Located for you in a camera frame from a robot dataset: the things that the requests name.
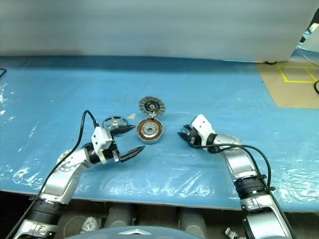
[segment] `yellow tape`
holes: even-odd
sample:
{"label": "yellow tape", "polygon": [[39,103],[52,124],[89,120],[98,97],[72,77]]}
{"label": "yellow tape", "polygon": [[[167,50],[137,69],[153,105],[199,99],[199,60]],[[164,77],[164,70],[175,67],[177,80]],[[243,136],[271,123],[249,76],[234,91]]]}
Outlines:
{"label": "yellow tape", "polygon": [[[302,81],[302,80],[297,80],[297,81],[291,81],[288,79],[288,77],[285,75],[285,73],[283,72],[283,70],[281,68],[291,68],[291,69],[305,69],[305,71],[307,71],[307,73],[311,76],[311,78],[313,79],[312,81]],[[280,74],[282,75],[282,77],[284,78],[284,81],[287,83],[314,83],[317,81],[317,78],[313,75],[313,73],[309,70],[309,69],[319,69],[319,67],[312,67],[312,66],[277,66],[278,71],[280,72]]]}

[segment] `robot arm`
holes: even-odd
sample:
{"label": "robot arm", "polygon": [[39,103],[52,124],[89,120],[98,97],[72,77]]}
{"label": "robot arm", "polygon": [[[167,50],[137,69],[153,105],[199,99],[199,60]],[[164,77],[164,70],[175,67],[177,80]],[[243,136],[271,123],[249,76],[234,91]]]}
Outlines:
{"label": "robot arm", "polygon": [[184,127],[186,130],[179,135],[191,146],[223,155],[240,198],[241,208],[247,212],[243,220],[246,237],[292,239],[289,222],[264,181],[266,176],[260,174],[249,152],[240,146],[240,140],[216,134],[203,115],[198,115],[190,125]]}
{"label": "robot arm", "polygon": [[[48,178],[39,199],[21,223],[14,239],[53,238],[57,231],[58,221],[72,199],[82,173],[87,168],[99,162],[105,164],[112,158],[116,162],[124,162],[143,150],[143,146],[137,147],[125,155],[121,155],[118,151],[113,135],[125,133],[133,128],[133,125],[116,127],[113,130],[95,127],[91,137],[92,142],[65,158]],[[62,153],[57,163],[69,152],[71,150]]]}

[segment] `blue table surface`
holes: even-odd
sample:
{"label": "blue table surface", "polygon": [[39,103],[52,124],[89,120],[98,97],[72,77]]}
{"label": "blue table surface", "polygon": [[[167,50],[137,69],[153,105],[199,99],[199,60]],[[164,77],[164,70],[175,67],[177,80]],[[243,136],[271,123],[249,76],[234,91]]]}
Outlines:
{"label": "blue table surface", "polygon": [[[272,166],[284,210],[319,210],[319,111],[275,106],[255,64],[148,57],[2,57],[0,189],[36,193],[61,152],[75,144],[82,112],[99,122],[136,113],[157,96],[166,105],[160,142],[125,163],[95,165],[75,197],[239,209],[223,158],[190,148],[179,136],[204,114],[218,133],[260,148]],[[82,143],[90,141],[85,123]],[[132,130],[116,139],[120,152],[142,145]],[[263,173],[265,162],[256,155]]]}

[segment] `gray cylinder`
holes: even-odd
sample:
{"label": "gray cylinder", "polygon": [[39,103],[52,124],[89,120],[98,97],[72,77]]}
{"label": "gray cylinder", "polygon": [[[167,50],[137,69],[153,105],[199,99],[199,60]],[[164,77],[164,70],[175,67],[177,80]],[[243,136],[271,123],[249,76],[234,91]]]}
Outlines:
{"label": "gray cylinder", "polygon": [[133,225],[133,206],[130,204],[114,204],[106,221],[104,228],[126,227]]}
{"label": "gray cylinder", "polygon": [[207,229],[204,217],[200,210],[193,208],[179,209],[179,228],[200,238],[207,238]]}

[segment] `small metal wheel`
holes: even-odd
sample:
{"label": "small metal wheel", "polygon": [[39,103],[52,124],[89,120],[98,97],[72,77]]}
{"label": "small metal wheel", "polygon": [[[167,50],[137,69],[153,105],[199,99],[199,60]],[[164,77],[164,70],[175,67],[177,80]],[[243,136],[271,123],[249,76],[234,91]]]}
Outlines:
{"label": "small metal wheel", "polygon": [[156,143],[163,134],[163,125],[158,119],[144,119],[139,123],[137,133],[143,143]]}
{"label": "small metal wheel", "polygon": [[142,98],[139,102],[139,107],[144,114],[151,118],[161,116],[165,113],[164,102],[153,96]]}
{"label": "small metal wheel", "polygon": [[106,118],[102,123],[103,128],[108,128],[109,130],[113,130],[115,128],[118,128],[119,126],[127,125],[127,119],[122,116],[110,116]]}

